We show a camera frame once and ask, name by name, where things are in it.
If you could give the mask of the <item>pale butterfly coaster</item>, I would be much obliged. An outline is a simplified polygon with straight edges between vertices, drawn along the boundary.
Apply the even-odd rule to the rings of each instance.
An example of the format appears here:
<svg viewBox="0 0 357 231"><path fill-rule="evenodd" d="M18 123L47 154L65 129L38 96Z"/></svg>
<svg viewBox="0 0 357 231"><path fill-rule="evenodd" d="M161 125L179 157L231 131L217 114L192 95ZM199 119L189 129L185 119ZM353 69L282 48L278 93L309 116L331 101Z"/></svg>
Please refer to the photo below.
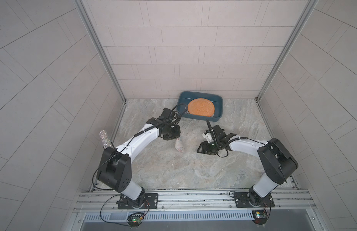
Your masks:
<svg viewBox="0 0 357 231"><path fill-rule="evenodd" d="M180 153L186 153L185 145L184 145L183 141L180 138L176 139L175 148Z"/></svg>

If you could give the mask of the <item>teal storage box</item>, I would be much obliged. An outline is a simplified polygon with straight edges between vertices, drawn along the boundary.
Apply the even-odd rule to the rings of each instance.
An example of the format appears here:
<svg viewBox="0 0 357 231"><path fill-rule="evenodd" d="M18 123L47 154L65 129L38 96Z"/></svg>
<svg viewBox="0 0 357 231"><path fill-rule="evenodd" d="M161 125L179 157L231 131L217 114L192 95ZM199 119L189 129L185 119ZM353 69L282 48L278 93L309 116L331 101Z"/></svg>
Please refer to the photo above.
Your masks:
<svg viewBox="0 0 357 231"><path fill-rule="evenodd" d="M222 97L209 93L184 91L180 94L177 105L179 114L186 110L183 117L196 120L217 122L223 114Z"/></svg>

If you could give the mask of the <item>orange round coaster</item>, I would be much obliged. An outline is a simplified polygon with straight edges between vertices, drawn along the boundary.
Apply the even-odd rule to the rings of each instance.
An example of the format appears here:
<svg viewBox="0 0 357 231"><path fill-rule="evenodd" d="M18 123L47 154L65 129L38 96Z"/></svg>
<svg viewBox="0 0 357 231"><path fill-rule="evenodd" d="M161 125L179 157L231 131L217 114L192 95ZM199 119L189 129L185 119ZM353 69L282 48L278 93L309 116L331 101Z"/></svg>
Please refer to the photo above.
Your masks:
<svg viewBox="0 0 357 231"><path fill-rule="evenodd" d="M191 115L212 117L215 114L215 106L207 99L198 98L189 102L188 112Z"/></svg>

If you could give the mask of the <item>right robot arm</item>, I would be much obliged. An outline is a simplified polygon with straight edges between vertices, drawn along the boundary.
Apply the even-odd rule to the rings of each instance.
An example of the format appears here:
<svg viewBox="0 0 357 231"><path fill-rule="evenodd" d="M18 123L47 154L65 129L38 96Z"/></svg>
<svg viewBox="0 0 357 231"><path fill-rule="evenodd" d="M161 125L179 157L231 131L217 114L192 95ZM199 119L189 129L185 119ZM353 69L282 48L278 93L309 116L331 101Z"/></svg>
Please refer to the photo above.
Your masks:
<svg viewBox="0 0 357 231"><path fill-rule="evenodd" d="M197 153L218 156L219 151L225 150L242 152L260 159L264 173L257 183L248 191L248 202L253 207L264 204L266 197L284 184L298 169L298 163L282 142L276 138L268 141L256 141L237 134L226 134L218 125L211 126L207 121L208 129L203 133L205 141L197 149Z"/></svg>

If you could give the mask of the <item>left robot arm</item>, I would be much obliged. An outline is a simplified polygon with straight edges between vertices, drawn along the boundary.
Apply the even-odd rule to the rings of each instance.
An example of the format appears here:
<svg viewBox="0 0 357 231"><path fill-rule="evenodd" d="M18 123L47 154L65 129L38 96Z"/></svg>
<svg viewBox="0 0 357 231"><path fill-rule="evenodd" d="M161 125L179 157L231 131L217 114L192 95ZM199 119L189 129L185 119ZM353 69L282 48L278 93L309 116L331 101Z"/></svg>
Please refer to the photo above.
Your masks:
<svg viewBox="0 0 357 231"><path fill-rule="evenodd" d="M99 167L92 177L92 183L100 181L125 196L132 207L141 207L145 200L145 190L132 181L132 162L157 138L166 141L179 138L179 122L186 111L187 107L184 104L178 104L172 109L164 108L158 118L150 118L138 133L118 147L114 147L106 139L104 131L101 131L100 138L104 150Z"/></svg>

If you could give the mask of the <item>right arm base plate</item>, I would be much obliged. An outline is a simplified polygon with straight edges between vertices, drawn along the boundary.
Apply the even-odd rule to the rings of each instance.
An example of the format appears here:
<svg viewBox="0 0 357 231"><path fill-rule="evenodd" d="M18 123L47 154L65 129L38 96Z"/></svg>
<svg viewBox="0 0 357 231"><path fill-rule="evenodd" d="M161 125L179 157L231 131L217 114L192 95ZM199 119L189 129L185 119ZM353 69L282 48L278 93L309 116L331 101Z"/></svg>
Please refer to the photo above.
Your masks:
<svg viewBox="0 0 357 231"><path fill-rule="evenodd" d="M260 202L253 204L248 192L232 192L230 196L234 199L236 208L273 208L275 203L271 193L260 199Z"/></svg>

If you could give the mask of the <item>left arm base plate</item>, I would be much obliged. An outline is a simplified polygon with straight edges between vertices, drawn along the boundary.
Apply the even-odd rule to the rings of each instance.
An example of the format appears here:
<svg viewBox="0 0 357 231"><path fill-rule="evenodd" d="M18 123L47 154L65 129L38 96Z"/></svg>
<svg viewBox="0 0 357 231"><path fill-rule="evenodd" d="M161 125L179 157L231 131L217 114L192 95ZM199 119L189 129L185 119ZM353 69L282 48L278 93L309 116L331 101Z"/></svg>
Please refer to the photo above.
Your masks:
<svg viewBox="0 0 357 231"><path fill-rule="evenodd" d="M158 194L142 192L136 200L121 195L116 203L118 209L157 209Z"/></svg>

